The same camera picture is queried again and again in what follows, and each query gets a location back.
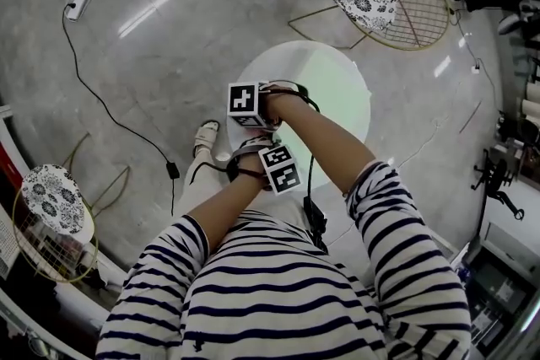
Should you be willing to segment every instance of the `foot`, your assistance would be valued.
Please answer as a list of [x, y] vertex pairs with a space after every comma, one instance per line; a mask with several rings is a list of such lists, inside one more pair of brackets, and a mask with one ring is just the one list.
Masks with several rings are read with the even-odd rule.
[[218, 121], [205, 121], [199, 127], [197, 134], [195, 134], [195, 143], [193, 144], [193, 158], [195, 158], [197, 153], [203, 148], [212, 150], [218, 136], [218, 131]]

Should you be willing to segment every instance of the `black device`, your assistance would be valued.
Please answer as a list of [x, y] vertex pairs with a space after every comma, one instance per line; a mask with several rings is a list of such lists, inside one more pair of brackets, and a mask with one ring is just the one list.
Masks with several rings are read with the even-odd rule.
[[497, 164], [495, 164], [489, 158], [489, 152], [484, 149], [485, 155], [485, 165], [483, 169], [480, 169], [477, 165], [474, 165], [474, 170], [482, 173], [480, 180], [476, 185], [472, 185], [471, 189], [475, 191], [482, 183], [486, 184], [486, 195], [490, 198], [494, 198], [497, 201], [500, 201], [502, 204], [505, 204], [517, 221], [523, 220], [525, 217], [525, 212], [523, 209], [518, 209], [514, 206], [514, 203], [503, 191], [499, 191], [502, 185], [510, 185], [513, 180], [513, 175], [508, 171], [508, 164], [504, 159], [501, 159]]

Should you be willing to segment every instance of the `white power strip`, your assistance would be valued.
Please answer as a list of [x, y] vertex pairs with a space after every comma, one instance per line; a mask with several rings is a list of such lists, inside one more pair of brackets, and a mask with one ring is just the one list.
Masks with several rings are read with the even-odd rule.
[[77, 21], [80, 19], [81, 15], [83, 15], [84, 10], [86, 9], [86, 6], [88, 5], [88, 2], [90, 0], [69, 0], [68, 3], [73, 3], [75, 5], [74, 8], [67, 7], [66, 8], [66, 18], [71, 21]]

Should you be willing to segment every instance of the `white pants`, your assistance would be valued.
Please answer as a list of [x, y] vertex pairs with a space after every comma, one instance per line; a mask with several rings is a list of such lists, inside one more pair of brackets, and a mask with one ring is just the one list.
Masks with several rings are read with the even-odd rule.
[[[206, 165], [197, 171], [193, 183], [190, 184], [193, 173], [202, 162], [214, 164], [212, 154], [207, 148], [199, 150], [187, 170], [184, 179], [184, 191], [178, 203], [175, 204], [176, 217], [189, 213], [199, 204], [223, 189], [219, 181], [219, 172]], [[263, 212], [296, 227], [310, 229], [302, 206], [290, 196], [274, 196], [273, 192], [261, 192], [247, 207], [247, 210]]]

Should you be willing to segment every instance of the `white tabletop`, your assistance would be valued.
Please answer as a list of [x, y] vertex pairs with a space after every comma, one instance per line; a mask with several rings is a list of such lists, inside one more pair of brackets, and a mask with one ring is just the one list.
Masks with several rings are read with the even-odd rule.
[[[362, 74], [341, 51], [319, 42], [298, 40], [275, 46], [257, 57], [239, 76], [238, 82], [287, 79], [307, 87], [326, 117], [364, 141], [370, 127], [370, 96]], [[236, 150], [246, 139], [260, 134], [227, 119], [229, 143]], [[276, 132], [298, 161], [307, 189], [311, 153], [286, 124]], [[311, 188], [329, 179], [315, 162]]]

